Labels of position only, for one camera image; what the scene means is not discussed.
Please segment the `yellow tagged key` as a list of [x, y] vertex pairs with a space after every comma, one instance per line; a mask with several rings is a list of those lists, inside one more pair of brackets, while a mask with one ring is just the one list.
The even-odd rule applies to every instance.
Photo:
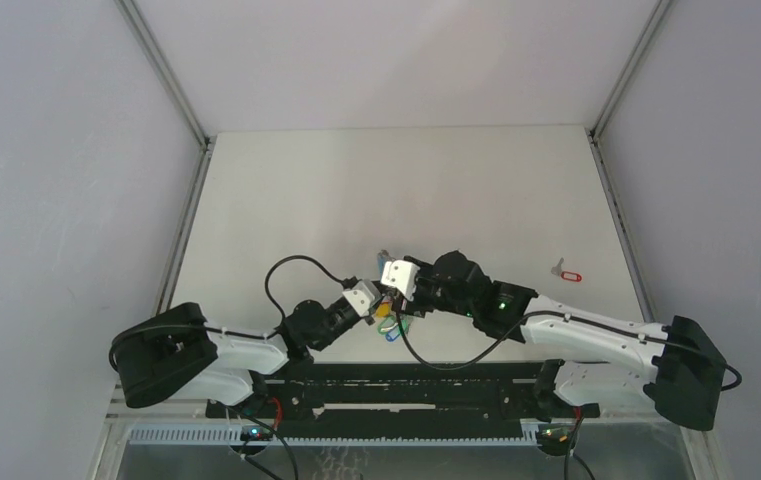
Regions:
[[394, 316], [393, 311], [393, 303], [390, 301], [384, 301], [381, 302], [377, 309], [375, 310], [374, 317], [377, 319], [385, 319], [390, 316]]

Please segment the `bunch of coloured tagged keys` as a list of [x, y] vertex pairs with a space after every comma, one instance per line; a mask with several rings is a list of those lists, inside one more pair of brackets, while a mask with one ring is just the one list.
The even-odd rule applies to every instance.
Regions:
[[408, 332], [414, 318], [408, 315], [386, 315], [377, 325], [377, 332], [387, 342], [393, 343], [401, 336], [401, 331]]

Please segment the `blue handled metal keyring holder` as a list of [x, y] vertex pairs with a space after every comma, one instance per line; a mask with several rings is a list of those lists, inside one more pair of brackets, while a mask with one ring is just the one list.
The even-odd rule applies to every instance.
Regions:
[[380, 250], [377, 255], [377, 265], [378, 265], [378, 272], [380, 274], [380, 277], [383, 278], [385, 276], [385, 269], [386, 264], [393, 262], [394, 257], [385, 249]]

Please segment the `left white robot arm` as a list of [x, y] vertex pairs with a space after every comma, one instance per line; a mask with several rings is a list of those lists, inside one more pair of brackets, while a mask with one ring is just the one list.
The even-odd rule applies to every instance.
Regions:
[[129, 408], [167, 400], [207, 399], [254, 417], [267, 407], [263, 380], [302, 372], [382, 300], [377, 281], [360, 280], [329, 306], [306, 300], [272, 332], [242, 333], [208, 322], [199, 304], [183, 303], [118, 334], [109, 363]]

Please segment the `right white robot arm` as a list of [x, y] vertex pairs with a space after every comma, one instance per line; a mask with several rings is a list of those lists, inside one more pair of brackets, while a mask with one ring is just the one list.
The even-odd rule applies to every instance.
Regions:
[[589, 367], [558, 360], [534, 388], [535, 406], [548, 416], [570, 406], [648, 402], [678, 426], [710, 431], [722, 393], [741, 383], [725, 383], [730, 365], [691, 318], [635, 322], [573, 308], [533, 289], [493, 280], [459, 251], [434, 263], [409, 256], [388, 260], [381, 282], [394, 292], [399, 313], [465, 316], [497, 344], [552, 345], [588, 356]]

